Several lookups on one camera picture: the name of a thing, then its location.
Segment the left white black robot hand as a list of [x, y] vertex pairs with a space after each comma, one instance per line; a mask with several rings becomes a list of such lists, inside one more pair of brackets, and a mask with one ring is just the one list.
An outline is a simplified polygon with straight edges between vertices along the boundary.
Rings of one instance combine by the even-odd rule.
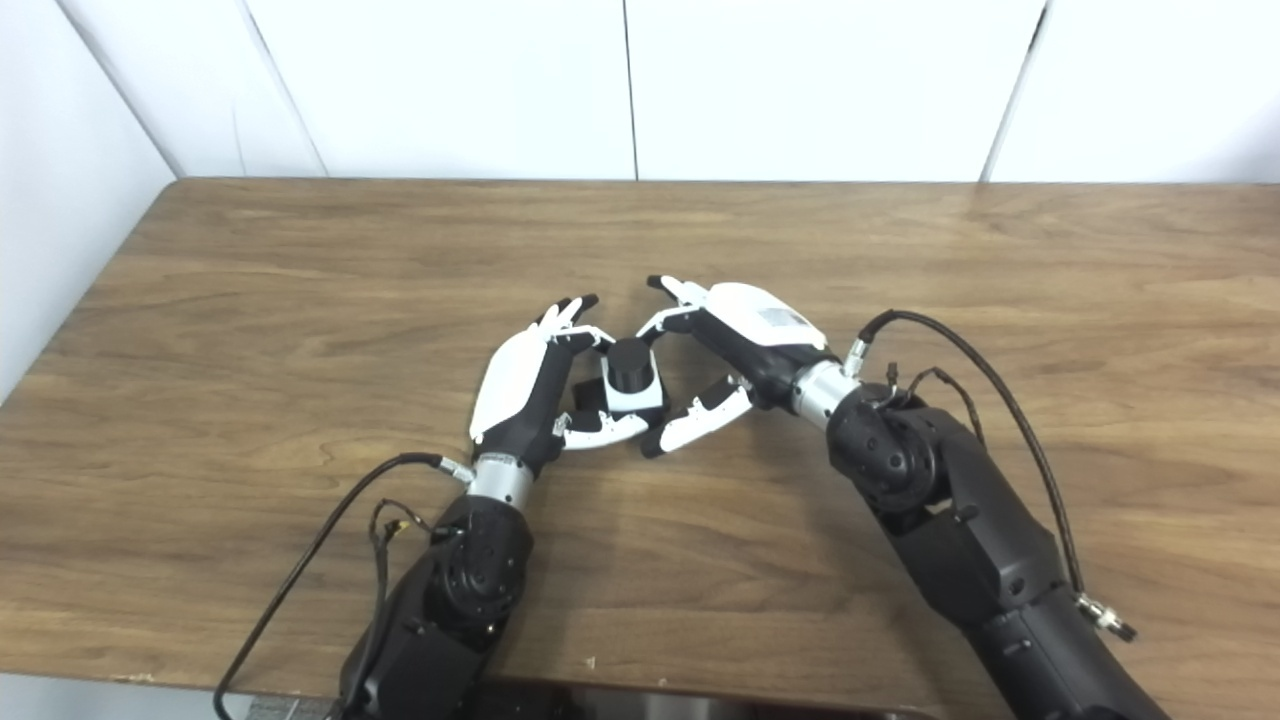
[[[485, 455], [515, 459], [534, 475], [568, 451], [600, 448], [635, 438], [659, 424], [668, 398], [648, 350], [640, 352], [637, 389], [621, 389], [611, 379], [623, 368], [618, 346], [635, 348], [637, 337], [617, 341], [580, 319], [599, 299], [586, 293], [552, 304], [529, 327], [512, 334], [493, 354], [484, 373], [468, 425], [472, 462]], [[575, 409], [561, 400], [580, 354], [600, 355], [600, 375], [573, 387]]]

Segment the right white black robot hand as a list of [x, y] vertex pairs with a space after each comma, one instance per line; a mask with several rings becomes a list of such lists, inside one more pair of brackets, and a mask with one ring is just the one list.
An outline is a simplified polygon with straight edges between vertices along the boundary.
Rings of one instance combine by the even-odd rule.
[[727, 363], [722, 375], [691, 404], [641, 441], [646, 459], [672, 454], [736, 421], [753, 409], [797, 413], [803, 379], [833, 366], [826, 334], [773, 293], [754, 284], [721, 282], [704, 288], [673, 275], [649, 275], [648, 286], [675, 306], [657, 313], [643, 338], [689, 334]]

